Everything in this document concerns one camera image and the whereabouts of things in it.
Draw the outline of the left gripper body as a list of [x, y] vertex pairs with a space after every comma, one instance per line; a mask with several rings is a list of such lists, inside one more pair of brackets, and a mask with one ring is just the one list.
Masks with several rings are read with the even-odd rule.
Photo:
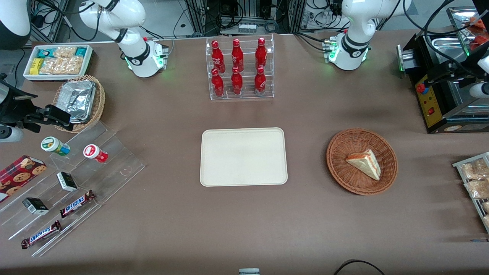
[[444, 63], [451, 65], [449, 73], [443, 79], [443, 82], [457, 82], [461, 88], [474, 84], [479, 80], [478, 59], [467, 57], [459, 64], [455, 64], [456, 60], [447, 59]]

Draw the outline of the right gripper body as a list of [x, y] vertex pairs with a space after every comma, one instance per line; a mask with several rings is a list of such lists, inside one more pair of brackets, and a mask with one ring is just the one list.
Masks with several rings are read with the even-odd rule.
[[31, 99], [37, 95], [25, 93], [1, 79], [1, 125], [2, 126], [39, 126], [50, 122], [39, 112]]

